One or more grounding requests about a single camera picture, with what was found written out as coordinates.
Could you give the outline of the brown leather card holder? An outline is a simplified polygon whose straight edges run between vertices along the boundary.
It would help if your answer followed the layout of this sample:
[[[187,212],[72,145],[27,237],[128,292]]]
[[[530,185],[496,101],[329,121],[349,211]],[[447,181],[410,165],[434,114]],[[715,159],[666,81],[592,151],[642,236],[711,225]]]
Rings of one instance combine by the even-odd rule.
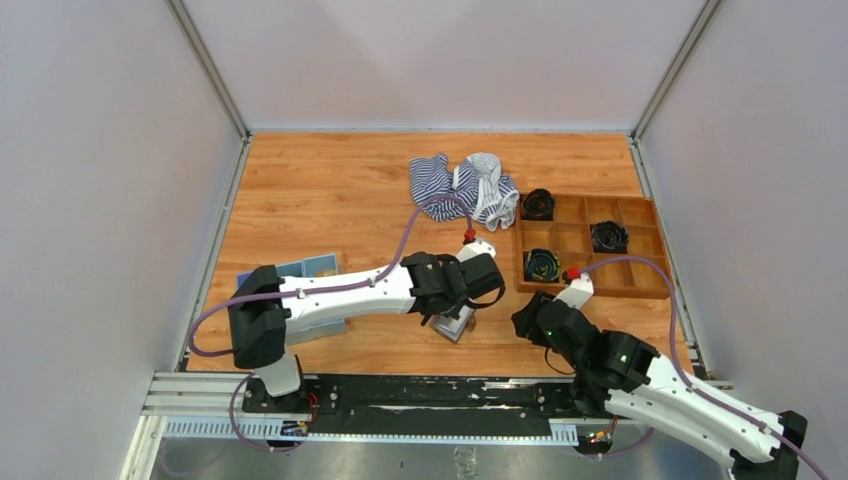
[[[469,328],[473,328],[475,310],[461,305],[435,316],[431,328],[452,343],[458,343]]]

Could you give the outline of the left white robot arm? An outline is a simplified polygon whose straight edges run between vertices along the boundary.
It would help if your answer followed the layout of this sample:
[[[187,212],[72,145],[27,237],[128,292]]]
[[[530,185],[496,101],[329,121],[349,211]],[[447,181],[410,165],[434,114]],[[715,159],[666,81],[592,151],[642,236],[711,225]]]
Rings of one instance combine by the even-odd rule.
[[[279,277],[272,266],[254,270],[227,308],[234,365],[258,375],[268,400],[283,413],[306,400],[298,360],[286,352],[297,327],[368,314],[418,313],[423,319],[457,309],[484,309],[500,300],[505,281],[489,251],[459,258],[416,252],[371,271],[327,277]]]

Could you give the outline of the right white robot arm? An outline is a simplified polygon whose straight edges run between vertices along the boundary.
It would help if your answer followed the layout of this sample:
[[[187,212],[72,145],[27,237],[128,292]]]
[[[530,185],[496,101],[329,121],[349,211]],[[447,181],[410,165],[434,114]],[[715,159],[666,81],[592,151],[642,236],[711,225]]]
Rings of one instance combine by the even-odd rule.
[[[574,370],[571,403],[584,417],[644,423],[683,441],[737,479],[794,479],[807,420],[741,402],[678,371],[653,345],[600,330],[577,308],[538,291],[511,317],[518,337],[550,348]]]

